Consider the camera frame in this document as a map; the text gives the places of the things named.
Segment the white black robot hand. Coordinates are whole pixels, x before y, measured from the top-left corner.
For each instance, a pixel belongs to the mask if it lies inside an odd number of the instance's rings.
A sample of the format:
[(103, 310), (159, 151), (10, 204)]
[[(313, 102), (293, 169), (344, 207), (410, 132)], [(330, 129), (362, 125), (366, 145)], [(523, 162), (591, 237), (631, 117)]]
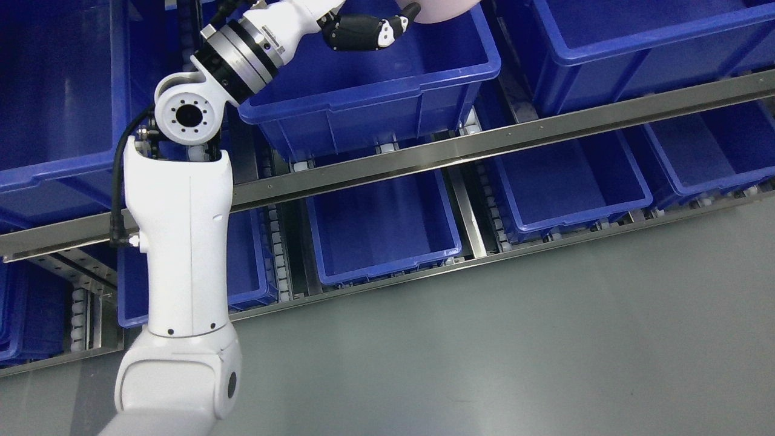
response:
[(366, 14), (341, 14), (344, 1), (332, 1), (324, 6), (313, 1), (310, 6), (314, 22), (326, 45), (340, 52), (379, 51), (393, 45), (402, 37), (423, 11), (419, 2), (410, 2), (395, 16), (380, 18)]

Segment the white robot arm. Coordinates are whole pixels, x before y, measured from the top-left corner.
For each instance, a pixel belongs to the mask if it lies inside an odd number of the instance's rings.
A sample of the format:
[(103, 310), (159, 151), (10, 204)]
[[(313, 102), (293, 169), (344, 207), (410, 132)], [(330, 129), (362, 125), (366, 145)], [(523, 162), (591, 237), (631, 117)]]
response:
[(227, 234), (233, 203), (229, 154), (208, 161), (154, 159), (133, 131), (155, 121), (172, 142), (202, 147), (227, 105), (238, 107), (290, 63), (342, 1), (257, 1), (238, 20), (203, 28), (193, 70), (165, 77), (153, 104), (116, 147), (110, 241), (147, 255), (148, 322), (121, 361), (116, 416), (103, 435), (208, 435), (233, 410), (243, 354), (227, 307)]

